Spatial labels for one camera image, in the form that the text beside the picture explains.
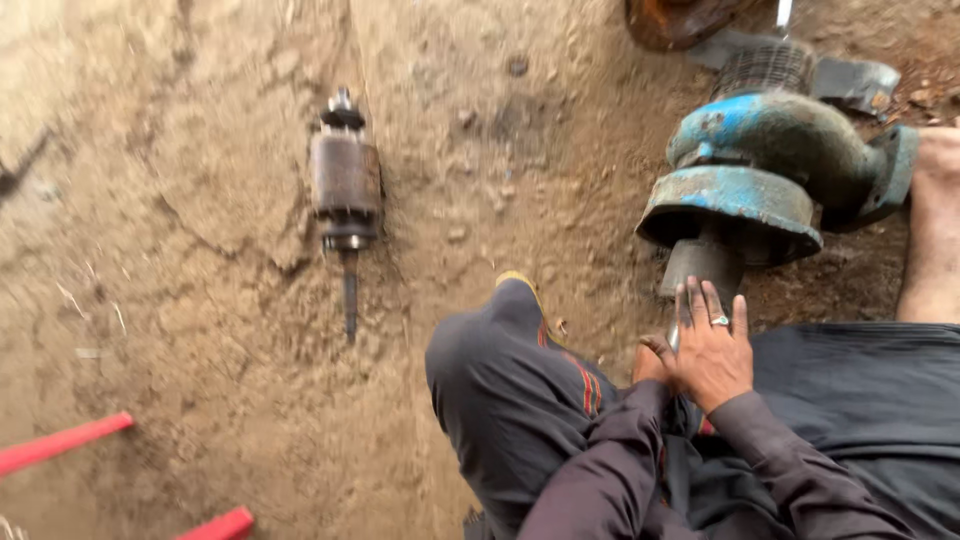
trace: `rusty disc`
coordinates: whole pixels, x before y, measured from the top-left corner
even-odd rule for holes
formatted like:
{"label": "rusty disc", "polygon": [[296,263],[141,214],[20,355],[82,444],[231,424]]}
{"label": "rusty disc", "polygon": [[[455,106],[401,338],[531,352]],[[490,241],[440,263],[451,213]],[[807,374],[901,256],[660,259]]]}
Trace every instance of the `rusty disc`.
{"label": "rusty disc", "polygon": [[730,24],[756,0],[624,0],[634,41],[653,50],[686,49]]}

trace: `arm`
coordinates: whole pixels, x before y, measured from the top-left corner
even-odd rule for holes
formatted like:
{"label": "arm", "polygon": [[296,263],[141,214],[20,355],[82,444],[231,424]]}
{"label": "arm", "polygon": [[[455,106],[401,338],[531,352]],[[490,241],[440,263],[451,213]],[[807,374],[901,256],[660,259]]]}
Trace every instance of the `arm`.
{"label": "arm", "polygon": [[680,348],[650,339],[672,380],[770,490],[799,539],[905,540],[910,529],[881,508],[851,474],[777,420],[753,391],[754,354],[747,304],[724,316],[716,288],[690,277],[677,288]]}
{"label": "arm", "polygon": [[662,447],[660,419],[669,397],[663,383],[641,380],[601,415],[587,451],[550,478],[518,539],[634,539],[646,526],[678,529],[685,534],[677,538],[696,538],[668,508],[648,510]]}
{"label": "arm", "polygon": [[728,400],[709,420],[770,490],[798,538],[914,537],[847,469],[778,420],[756,392]]}

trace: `dark gray trousers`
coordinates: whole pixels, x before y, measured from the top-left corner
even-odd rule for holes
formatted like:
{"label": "dark gray trousers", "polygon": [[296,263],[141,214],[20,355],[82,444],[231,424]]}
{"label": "dark gray trousers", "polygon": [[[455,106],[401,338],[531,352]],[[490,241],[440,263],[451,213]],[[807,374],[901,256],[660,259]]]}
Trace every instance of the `dark gray trousers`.
{"label": "dark gray trousers", "polygon": [[[848,467],[921,538],[960,539],[960,327],[821,324],[755,336],[755,387],[799,436]],[[586,449],[616,399],[549,333],[533,289],[501,282],[438,325],[426,352],[434,411],[498,540],[550,475]],[[752,510],[787,530],[749,468],[677,400],[664,422],[664,497],[694,529]]]}

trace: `hand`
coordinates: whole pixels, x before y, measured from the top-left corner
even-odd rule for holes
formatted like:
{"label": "hand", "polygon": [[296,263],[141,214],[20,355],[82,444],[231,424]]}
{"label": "hand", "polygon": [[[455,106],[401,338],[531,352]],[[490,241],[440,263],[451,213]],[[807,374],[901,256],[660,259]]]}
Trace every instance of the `hand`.
{"label": "hand", "polygon": [[656,380],[663,384],[670,384],[670,374],[666,371],[666,366],[657,357],[657,354],[648,345],[655,340],[653,336],[643,336],[640,338],[640,344],[636,346],[636,356],[634,356],[633,383],[641,380]]}
{"label": "hand", "polygon": [[662,337],[645,343],[674,385],[707,414],[754,389],[754,350],[747,339],[747,301],[742,295],[733,299],[732,323],[723,324],[725,320],[713,283],[701,287],[691,276],[686,285],[677,286],[680,350],[674,354]]}

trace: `person's leg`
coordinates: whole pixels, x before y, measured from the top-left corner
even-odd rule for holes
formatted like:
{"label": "person's leg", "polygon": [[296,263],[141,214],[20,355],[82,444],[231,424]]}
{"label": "person's leg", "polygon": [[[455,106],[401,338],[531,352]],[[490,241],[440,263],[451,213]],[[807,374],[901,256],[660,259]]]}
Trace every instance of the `person's leg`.
{"label": "person's leg", "polygon": [[920,133],[897,320],[960,323],[960,130]]}
{"label": "person's leg", "polygon": [[550,475],[587,447],[615,388],[555,349],[535,292],[500,281],[482,308],[453,315],[426,351],[434,412],[497,540],[516,536]]}

